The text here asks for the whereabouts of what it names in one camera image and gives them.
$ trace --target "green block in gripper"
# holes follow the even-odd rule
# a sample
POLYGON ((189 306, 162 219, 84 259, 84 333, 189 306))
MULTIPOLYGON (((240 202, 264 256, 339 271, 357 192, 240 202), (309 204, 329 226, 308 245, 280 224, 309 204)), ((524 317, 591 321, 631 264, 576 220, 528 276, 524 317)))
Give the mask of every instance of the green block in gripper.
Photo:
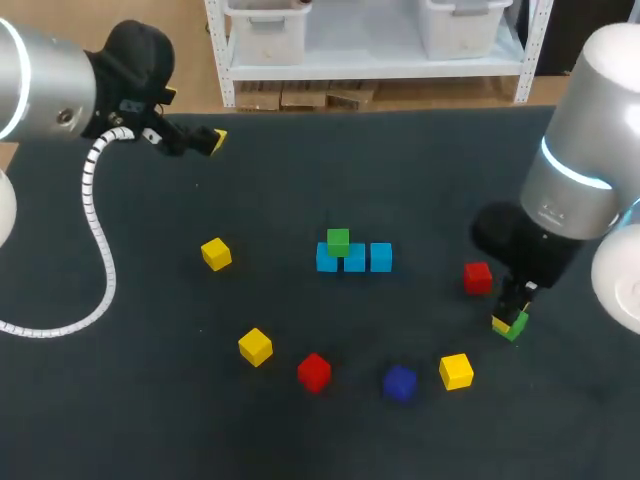
POLYGON ((327 248, 330 257, 349 256, 349 229, 330 228, 327 230, 327 248))
POLYGON ((513 322, 513 325, 511 325, 511 328, 507 333, 503 333, 495 327, 493 327, 493 331, 498 333, 499 335, 502 335, 504 338, 506 338, 510 342, 513 342, 523 332, 524 327, 527 326, 528 321, 529 321, 529 314, 527 312, 521 311, 520 314, 518 315, 518 318, 516 319, 515 322, 513 322))

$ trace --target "dark mat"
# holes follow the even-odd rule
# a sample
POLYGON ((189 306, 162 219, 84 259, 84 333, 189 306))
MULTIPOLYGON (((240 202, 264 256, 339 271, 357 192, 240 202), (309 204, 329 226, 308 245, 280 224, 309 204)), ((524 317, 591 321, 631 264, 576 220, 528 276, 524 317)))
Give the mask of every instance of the dark mat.
MULTIPOLYGON (((113 146, 96 204, 115 302, 64 339, 0 335, 0 477, 636 478, 640 339, 591 292, 595 245, 514 345, 489 330, 492 301, 462 293, 463 264, 484 259, 468 225, 481 205, 517 198, 550 115, 189 116, 230 130, 220 154, 113 146), (329 226, 392 242, 395 272, 316 273, 329 226), (216 236, 234 260, 214 274, 200 245, 216 236), (258 369, 237 345, 254 326, 275 350, 258 369), (295 373, 312 351, 334 366, 318 397, 295 373), (438 359, 459 352, 474 384, 446 392, 438 359), (396 361, 418 370, 409 406, 380 396, 396 361)), ((0 318, 62 326, 102 297, 80 204, 88 148, 19 149, 0 318)))

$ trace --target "shelf rack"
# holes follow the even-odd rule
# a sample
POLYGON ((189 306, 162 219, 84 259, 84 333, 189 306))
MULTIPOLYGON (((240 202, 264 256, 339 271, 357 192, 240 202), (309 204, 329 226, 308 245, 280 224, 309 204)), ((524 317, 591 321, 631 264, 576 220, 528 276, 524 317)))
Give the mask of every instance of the shelf rack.
POLYGON ((519 76, 515 103, 531 91, 553 0, 529 0, 529 35, 522 48, 505 15, 489 55, 468 60, 426 58, 412 2, 416 0, 314 0, 305 60, 300 65, 247 65, 234 55, 234 32, 224 27, 224 0, 205 0, 213 53, 225 107, 235 106, 234 81, 342 80, 519 76))

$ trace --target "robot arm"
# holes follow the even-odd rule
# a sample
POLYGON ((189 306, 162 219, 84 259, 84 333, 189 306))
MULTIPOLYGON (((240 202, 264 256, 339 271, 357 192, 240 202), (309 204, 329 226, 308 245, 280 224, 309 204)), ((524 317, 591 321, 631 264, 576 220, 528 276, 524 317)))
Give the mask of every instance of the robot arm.
MULTIPOLYGON (((85 52, 0 18, 0 141, 95 139, 114 127, 145 137, 163 153, 211 155, 226 132, 174 125, 157 112, 170 105, 174 52, 159 30, 129 20, 100 52, 85 52)), ((0 246, 15 221, 16 201, 0 172, 0 246)))
MULTIPOLYGON (((496 307, 507 324, 513 309, 525 309, 539 287, 552 287, 581 245, 607 234, 640 198, 638 52, 638 25, 610 25, 591 36, 520 205, 489 205, 472 226, 476 245, 511 271, 496 307)), ((608 313, 640 333, 640 225, 624 218, 596 253, 592 282, 608 313)))

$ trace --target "storage bin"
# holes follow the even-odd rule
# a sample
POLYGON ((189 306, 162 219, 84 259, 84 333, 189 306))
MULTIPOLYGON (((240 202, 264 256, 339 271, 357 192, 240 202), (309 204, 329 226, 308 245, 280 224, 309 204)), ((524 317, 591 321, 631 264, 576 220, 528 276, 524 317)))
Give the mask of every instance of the storage bin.
POLYGON ((483 57, 513 0, 419 0, 420 33, 434 60, 483 57))
POLYGON ((291 0, 227 0, 224 12, 235 32, 234 56, 241 65, 296 65, 304 61, 311 4, 291 0))

